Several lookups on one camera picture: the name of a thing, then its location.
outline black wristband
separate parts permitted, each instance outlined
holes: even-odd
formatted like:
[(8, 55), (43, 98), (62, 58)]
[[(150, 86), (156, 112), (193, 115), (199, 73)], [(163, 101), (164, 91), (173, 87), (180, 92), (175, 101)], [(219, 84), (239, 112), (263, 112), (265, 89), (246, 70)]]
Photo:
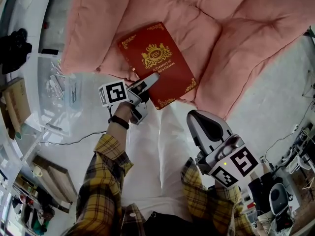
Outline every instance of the black wristband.
[(120, 126), (124, 127), (125, 129), (129, 129), (129, 124), (128, 122), (126, 122), (125, 120), (119, 118), (118, 116), (112, 116), (109, 120), (108, 120), (108, 123), (110, 122), (115, 122), (115, 123), (118, 123)]

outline plaid shirt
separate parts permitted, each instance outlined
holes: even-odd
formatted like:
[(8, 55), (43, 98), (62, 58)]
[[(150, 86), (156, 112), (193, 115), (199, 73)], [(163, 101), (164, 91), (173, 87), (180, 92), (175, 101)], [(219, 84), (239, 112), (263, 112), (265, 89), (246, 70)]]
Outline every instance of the plaid shirt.
[[(108, 134), (101, 136), (94, 151), (79, 192), (77, 222), (66, 235), (144, 236), (145, 219), (138, 207), (121, 207), (124, 177), (133, 166), (126, 152)], [(205, 228), (212, 223), (220, 235), (254, 235), (247, 216), (242, 214), (238, 187), (206, 189), (191, 158), (183, 167), (182, 183), (194, 223)]]

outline red book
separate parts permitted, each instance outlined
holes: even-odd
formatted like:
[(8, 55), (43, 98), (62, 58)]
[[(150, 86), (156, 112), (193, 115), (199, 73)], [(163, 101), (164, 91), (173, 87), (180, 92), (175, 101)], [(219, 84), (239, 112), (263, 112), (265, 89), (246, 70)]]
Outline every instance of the red book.
[(190, 68), (162, 22), (145, 26), (118, 42), (118, 47), (139, 79), (153, 72), (160, 79), (149, 96), (160, 110), (197, 86)]

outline cardboard box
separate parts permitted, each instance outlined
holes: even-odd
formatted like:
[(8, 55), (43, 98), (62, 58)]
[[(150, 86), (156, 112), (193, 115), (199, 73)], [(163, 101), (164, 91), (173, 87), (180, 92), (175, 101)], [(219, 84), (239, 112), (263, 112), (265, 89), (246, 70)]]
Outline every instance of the cardboard box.
[(20, 133), (21, 125), (31, 115), (24, 78), (12, 80), (5, 87), (3, 95), (14, 130)]

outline gold emblem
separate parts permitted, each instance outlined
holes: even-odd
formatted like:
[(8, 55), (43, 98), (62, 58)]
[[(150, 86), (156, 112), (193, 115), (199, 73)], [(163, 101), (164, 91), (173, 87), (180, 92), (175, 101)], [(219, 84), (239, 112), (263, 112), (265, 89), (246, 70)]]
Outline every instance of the gold emblem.
[(197, 82), (194, 78), (191, 79), (191, 84), (186, 88), (185, 92), (189, 92), (197, 85)]
[(157, 24), (155, 26), (151, 26), (149, 28), (147, 28), (148, 30), (155, 30), (155, 29), (161, 29), (164, 30), (164, 27), (162, 26), (162, 24)]
[(166, 101), (157, 100), (161, 108), (167, 106), (168, 104), (171, 104), (173, 101), (175, 101), (175, 99), (168, 99)]
[(122, 42), (122, 45), (124, 46), (124, 48), (127, 50), (128, 49), (128, 43), (130, 43), (131, 41), (134, 40), (134, 38), (136, 37), (136, 35), (131, 36), (130, 38), (126, 39), (125, 41)]
[(161, 43), (159, 47), (157, 47), (156, 44), (149, 45), (146, 50), (148, 52), (147, 54), (142, 53), (142, 63), (145, 65), (146, 69), (152, 68), (173, 55), (168, 46), (164, 47), (163, 43)]

